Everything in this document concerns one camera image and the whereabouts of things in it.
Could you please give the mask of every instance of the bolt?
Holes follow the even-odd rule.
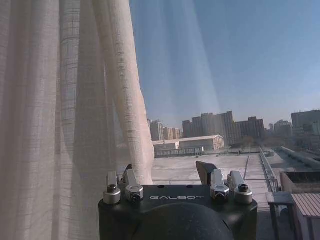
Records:
[[[218,204],[222,204],[227,200],[226,195],[222,194],[221,192],[218,192],[217,194],[215,194],[214,196],[214,200],[218,203]]]
[[[108,185],[108,187],[107,187],[107,189],[106,189],[106,191],[107,191],[108,193],[114,193],[116,190],[117,190],[117,186],[114,185],[114,184]]]
[[[238,189],[240,193],[245,193],[249,190],[249,187],[247,184],[239,184]]]
[[[140,195],[138,195],[138,194],[136,194],[136,193],[132,193],[131,194],[131,201],[133,202],[133,203],[136,203],[136,202],[139,202],[140,201]]]

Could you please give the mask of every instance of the table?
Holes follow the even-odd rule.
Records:
[[[290,227],[293,229],[294,239],[299,239],[299,228],[298,225],[298,217],[297,213],[295,212],[295,202],[291,196],[290,192],[287,191],[278,191],[278,192],[267,192],[266,199],[268,205],[270,206],[270,214],[271,214],[271,221],[272,221],[272,228],[274,231],[274,236],[276,240],[280,240],[279,237],[279,229],[276,217],[276,207],[278,206],[286,206],[288,208],[289,213],[289,222]]]
[[[297,209],[306,218],[309,239],[316,239],[312,219],[320,219],[320,194],[298,193],[292,194],[292,198]]]

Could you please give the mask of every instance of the warehouse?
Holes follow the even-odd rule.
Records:
[[[199,147],[203,147],[204,151],[212,151],[225,147],[224,138],[220,135],[153,141],[152,144],[155,151]]]

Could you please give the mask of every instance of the metal bracket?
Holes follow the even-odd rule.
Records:
[[[120,202],[121,190],[118,188],[116,171],[108,172],[106,184],[107,189],[103,192],[103,202],[105,204],[117,204]]]
[[[231,171],[232,187],[234,188],[234,200],[240,204],[251,204],[253,193],[245,184],[239,171]]]
[[[130,202],[140,202],[144,198],[144,187],[139,185],[132,169],[127,169],[123,174],[125,183],[125,197]]]
[[[228,200],[229,188],[224,184],[224,176],[220,169],[214,169],[211,173],[210,196],[218,203]]]

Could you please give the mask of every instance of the distant building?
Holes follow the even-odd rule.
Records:
[[[296,147],[318,151],[320,148],[320,136],[318,135],[320,110],[292,113],[291,118]]]
[[[292,136],[292,124],[291,122],[279,120],[274,124],[274,133],[281,137]]]
[[[273,134],[275,132],[274,125],[272,123],[270,123],[269,126],[270,126],[270,131]]]
[[[174,139],[174,130],[172,127],[165,127],[163,129],[163,137],[165,140],[172,140]]]
[[[181,130],[179,128],[173,128],[173,139],[180,139],[181,138]]]
[[[191,136],[192,137],[202,137],[204,135],[202,128],[202,119],[200,116],[192,118],[191,124]]]
[[[212,151],[223,149],[225,147],[224,138],[220,135],[153,141],[152,144],[155,151],[190,149],[198,147],[203,147],[205,151]]]
[[[153,121],[150,124],[150,132],[152,141],[164,140],[164,126],[161,121]]]
[[[149,126],[149,129],[150,129],[150,124],[152,123],[152,120],[151,119],[147,119],[147,122],[148,122],[148,126]]]
[[[182,126],[184,138],[220,135],[224,138],[224,144],[229,145],[234,144],[240,137],[232,111],[216,115],[203,113],[193,117],[192,122],[183,121]]]
[[[191,130],[192,130],[192,123],[190,121],[183,121],[182,122],[182,129],[183,129],[183,137],[184,138],[191,138]]]
[[[295,112],[291,114],[291,118],[293,128],[311,125],[314,121],[320,121],[320,110]]]
[[[320,121],[314,121],[312,123],[312,131],[314,135],[320,136]]]
[[[215,123],[213,113],[201,114],[202,131],[204,136],[212,136],[215,134]]]
[[[232,111],[214,115],[213,122],[215,134],[223,136],[224,144],[226,146],[235,144],[241,137],[239,129],[237,129],[237,125],[234,121]]]
[[[254,139],[261,139],[264,137],[265,127],[263,119],[257,119],[256,116],[253,116],[249,117],[248,121],[238,121],[235,124],[240,131],[241,138],[252,137]]]

